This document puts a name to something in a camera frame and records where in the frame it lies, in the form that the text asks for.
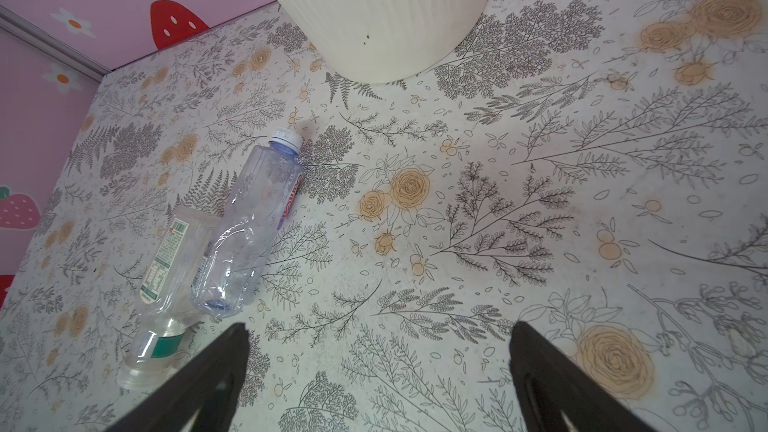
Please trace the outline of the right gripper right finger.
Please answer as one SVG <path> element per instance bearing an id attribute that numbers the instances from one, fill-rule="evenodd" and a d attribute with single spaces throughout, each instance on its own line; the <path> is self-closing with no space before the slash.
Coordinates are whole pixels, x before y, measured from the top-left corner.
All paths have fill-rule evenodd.
<path id="1" fill-rule="evenodd" d="M 529 431 L 650 431 L 525 322 L 512 328 L 510 372 Z"/>

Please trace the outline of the white bin with yellow liner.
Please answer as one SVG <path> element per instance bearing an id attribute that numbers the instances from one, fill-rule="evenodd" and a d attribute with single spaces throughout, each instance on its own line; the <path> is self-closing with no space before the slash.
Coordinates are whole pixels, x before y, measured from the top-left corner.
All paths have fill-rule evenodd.
<path id="1" fill-rule="evenodd" d="M 329 67 L 389 83 L 422 72 L 469 34 L 487 0 L 277 0 Z"/>

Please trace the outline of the clear bottle white label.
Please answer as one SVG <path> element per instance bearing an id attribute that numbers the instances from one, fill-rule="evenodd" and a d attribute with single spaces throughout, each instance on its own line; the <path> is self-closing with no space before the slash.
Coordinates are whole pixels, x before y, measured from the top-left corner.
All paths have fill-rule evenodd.
<path id="1" fill-rule="evenodd" d="M 121 388 L 148 390 L 167 379 L 187 329 L 202 317 L 192 284 L 218 222 L 190 207 L 174 210 L 137 292 L 139 326 L 118 370 Z"/>

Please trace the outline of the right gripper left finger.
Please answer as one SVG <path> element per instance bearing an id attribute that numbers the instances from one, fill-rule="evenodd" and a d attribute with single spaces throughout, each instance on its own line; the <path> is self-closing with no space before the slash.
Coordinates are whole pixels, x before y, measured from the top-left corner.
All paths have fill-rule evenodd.
<path id="1" fill-rule="evenodd" d="M 200 354 L 108 429 L 227 431 L 244 385 L 250 351 L 244 323 L 231 325 Z"/>

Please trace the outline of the clear bluish bottle upright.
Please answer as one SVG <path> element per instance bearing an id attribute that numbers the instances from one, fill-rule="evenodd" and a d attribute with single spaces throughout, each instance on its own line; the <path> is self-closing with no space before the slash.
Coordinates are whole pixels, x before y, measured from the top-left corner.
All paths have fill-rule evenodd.
<path id="1" fill-rule="evenodd" d="M 304 174 L 302 144 L 296 131 L 277 128 L 252 149 L 193 280 L 191 302 L 202 313 L 231 317 L 253 301 Z"/>

